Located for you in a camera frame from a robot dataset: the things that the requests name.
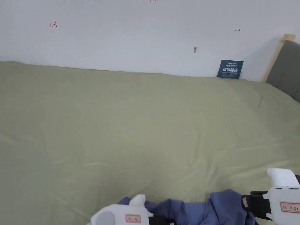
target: black strap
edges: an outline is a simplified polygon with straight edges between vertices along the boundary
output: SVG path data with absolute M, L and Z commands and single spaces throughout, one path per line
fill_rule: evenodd
M 243 199 L 246 198 L 248 207 L 245 207 Z M 242 195 L 241 204 L 245 211 L 251 212 L 255 217 L 271 220 L 266 217 L 266 213 L 271 213 L 269 199 L 264 199 L 262 195 Z

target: wrinkle in sheet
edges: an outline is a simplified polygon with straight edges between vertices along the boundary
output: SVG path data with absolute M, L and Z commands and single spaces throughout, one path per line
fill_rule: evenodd
M 88 164 L 84 164 L 84 167 L 90 167 L 90 166 L 107 166 L 107 164 L 104 163 L 88 163 Z
M 51 194 L 50 192 L 46 191 L 48 195 L 52 196 L 53 198 L 55 198 L 56 200 L 58 200 L 61 204 L 63 204 L 64 206 L 66 206 L 68 209 L 70 209 L 71 211 L 77 213 L 78 215 L 90 220 L 90 216 L 88 216 L 87 214 L 85 214 L 84 212 L 76 209 L 76 208 L 73 208 L 71 206 L 69 206 L 69 204 L 67 202 L 65 202 L 64 200 L 62 200 L 61 198 L 57 197 L 56 195 L 54 194 Z

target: mattress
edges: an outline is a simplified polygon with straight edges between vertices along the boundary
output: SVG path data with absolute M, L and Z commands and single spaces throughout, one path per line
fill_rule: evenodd
M 300 174 L 300 103 L 267 83 L 0 62 L 0 106 L 0 224 L 79 225 L 125 196 L 202 202 L 267 191 L 269 167 Z

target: blue cloth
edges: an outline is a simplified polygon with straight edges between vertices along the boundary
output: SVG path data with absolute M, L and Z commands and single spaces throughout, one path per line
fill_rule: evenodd
M 130 198 L 119 204 L 128 205 Z M 243 210 L 241 195 L 233 190 L 211 193 L 203 203 L 185 203 L 168 199 L 159 204 L 146 201 L 146 209 L 154 215 L 164 215 L 177 225 L 258 225 L 252 213 Z

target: white wall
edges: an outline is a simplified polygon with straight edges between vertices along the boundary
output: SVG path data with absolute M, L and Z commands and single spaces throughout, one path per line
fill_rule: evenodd
M 279 38 L 300 35 L 299 9 L 299 0 L 2 0 L 0 61 L 216 76 L 222 59 L 242 60 L 241 78 L 261 80 Z

